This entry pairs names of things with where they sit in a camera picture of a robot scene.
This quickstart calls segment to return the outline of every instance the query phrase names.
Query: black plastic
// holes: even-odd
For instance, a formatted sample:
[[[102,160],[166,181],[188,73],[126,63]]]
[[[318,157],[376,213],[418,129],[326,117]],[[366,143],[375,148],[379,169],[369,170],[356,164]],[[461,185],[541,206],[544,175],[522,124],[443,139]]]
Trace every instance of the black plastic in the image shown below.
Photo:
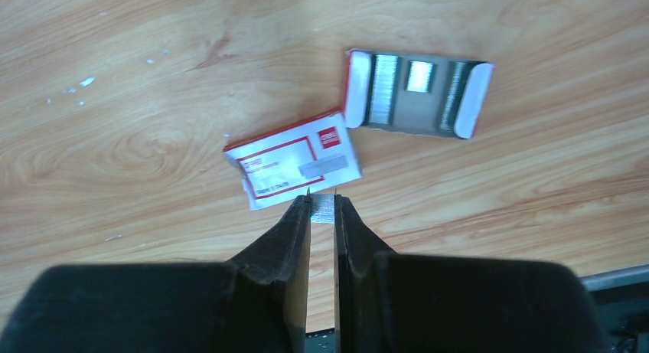
[[[564,266],[400,255],[335,198],[337,351],[608,352]]]
[[[613,352],[649,352],[649,282],[592,292]]]
[[[304,351],[311,199],[225,263],[47,270],[0,352]]]

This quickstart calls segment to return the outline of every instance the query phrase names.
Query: white paint speck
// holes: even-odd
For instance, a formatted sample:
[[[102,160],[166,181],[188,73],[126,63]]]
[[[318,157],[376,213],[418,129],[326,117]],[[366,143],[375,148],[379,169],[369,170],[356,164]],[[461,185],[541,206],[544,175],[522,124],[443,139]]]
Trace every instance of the white paint speck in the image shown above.
[[[106,238],[105,242],[108,242],[109,240],[116,240],[117,238],[122,238],[122,237],[124,237],[124,234],[117,234],[116,236]]]
[[[80,86],[80,87],[87,87],[88,85],[92,84],[94,80],[95,80],[95,77],[94,77],[94,76],[88,77],[88,78],[85,79],[84,81],[81,81],[81,82],[79,83],[79,86]]]

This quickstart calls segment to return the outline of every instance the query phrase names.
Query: metal staple strip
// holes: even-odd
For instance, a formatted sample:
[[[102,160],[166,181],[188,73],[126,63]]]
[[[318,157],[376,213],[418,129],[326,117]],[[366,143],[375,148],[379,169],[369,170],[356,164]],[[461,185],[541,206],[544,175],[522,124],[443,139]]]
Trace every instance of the metal staple strip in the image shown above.
[[[334,223],[334,194],[311,194],[311,222]]]
[[[374,65],[372,98],[370,102],[370,122],[390,123],[396,64],[399,58],[388,54],[378,54]]]
[[[442,121],[439,124],[439,128],[445,131],[450,131],[451,127],[448,125],[448,116],[451,115],[451,108],[455,102],[455,94],[458,92],[458,85],[460,84],[460,76],[462,75],[462,70],[466,63],[458,62],[455,64],[455,69],[453,70],[453,78],[451,79],[451,87],[448,89],[448,96],[446,98],[446,104],[444,105],[444,111],[442,112]]]
[[[432,76],[432,64],[414,60],[410,62],[406,90],[415,93],[428,93]]]

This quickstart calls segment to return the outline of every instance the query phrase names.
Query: red stripe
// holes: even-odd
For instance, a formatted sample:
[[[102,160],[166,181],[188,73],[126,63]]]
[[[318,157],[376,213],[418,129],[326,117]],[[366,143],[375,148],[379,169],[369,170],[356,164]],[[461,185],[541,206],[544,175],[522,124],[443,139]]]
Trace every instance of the red stripe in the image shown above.
[[[254,136],[254,137],[252,137],[251,139],[246,139],[246,140],[242,140],[242,141],[233,142],[233,143],[231,143],[231,144],[227,144],[227,145],[225,145],[225,147],[223,148],[223,151],[224,151],[224,152],[227,152],[227,151],[229,151],[229,150],[232,150],[232,149],[238,148],[238,147],[240,147],[240,146],[244,146],[244,145],[250,144],[251,142],[255,142],[255,141],[257,141],[257,140],[265,139],[266,137],[276,135],[276,134],[278,134],[278,133],[280,133],[280,132],[288,131],[288,130],[290,130],[290,129],[294,129],[295,127],[299,127],[299,126],[305,125],[305,124],[307,124],[307,123],[311,123],[311,122],[313,122],[313,121],[317,121],[317,120],[320,119],[320,118],[325,118],[325,117],[328,117],[328,116],[333,116],[334,114],[336,114],[336,113],[340,113],[340,112],[341,112],[341,108],[340,108],[339,106],[337,106],[337,107],[335,107],[335,108],[331,108],[330,110],[328,110],[328,111],[326,111],[326,112],[323,112],[323,113],[320,113],[320,114],[318,114],[318,115],[315,115],[315,116],[312,116],[312,117],[308,117],[308,118],[305,118],[305,119],[301,119],[301,120],[299,120],[298,122],[291,123],[290,125],[286,125],[286,126],[283,126],[283,127],[278,128],[278,129],[274,129],[273,131],[268,131],[268,132],[263,133],[263,134],[258,135],[258,136]]]
[[[273,150],[277,150],[277,149],[283,148],[284,146],[288,146],[288,145],[295,144],[296,142],[300,142],[300,141],[302,141],[302,140],[306,140],[306,142],[307,142],[307,144],[308,144],[308,148],[311,150],[311,154],[315,157],[315,154],[313,154],[313,148],[311,147],[311,143],[308,141],[308,137],[307,137],[307,136],[304,136],[304,137],[300,137],[300,138],[298,138],[298,139],[295,139],[295,140],[293,140],[293,141],[284,142],[283,144],[279,144],[279,145],[277,145],[277,146],[273,146],[272,148],[264,149],[264,150],[262,150],[261,152],[256,152],[256,153],[254,153],[254,154],[250,154],[250,155],[248,155],[248,156],[244,156],[243,158],[239,158],[239,159],[237,159],[237,161],[238,161],[238,162],[241,162],[242,160],[250,159],[250,158],[252,158],[253,156],[262,155],[262,154],[265,154],[265,153],[267,153],[267,152],[271,152],[271,151],[273,151]]]
[[[255,188],[253,187],[253,183],[250,181],[250,177],[248,177],[248,173],[246,173],[246,181],[248,182],[248,185],[250,186],[250,190],[253,192],[253,197],[257,199],[257,195],[255,194]]]

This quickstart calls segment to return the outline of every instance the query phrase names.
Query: wooden surface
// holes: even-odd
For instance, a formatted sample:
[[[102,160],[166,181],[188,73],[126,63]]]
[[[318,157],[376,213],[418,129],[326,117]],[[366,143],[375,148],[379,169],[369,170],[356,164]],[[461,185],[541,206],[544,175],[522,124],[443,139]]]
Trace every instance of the wooden surface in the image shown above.
[[[391,246],[649,262],[649,0],[0,0],[0,20],[0,325],[48,266],[256,239],[286,206],[248,210],[226,136],[338,104],[349,47],[496,65],[471,141],[351,133],[364,178],[338,193]],[[334,324],[332,234],[313,227],[308,330]]]

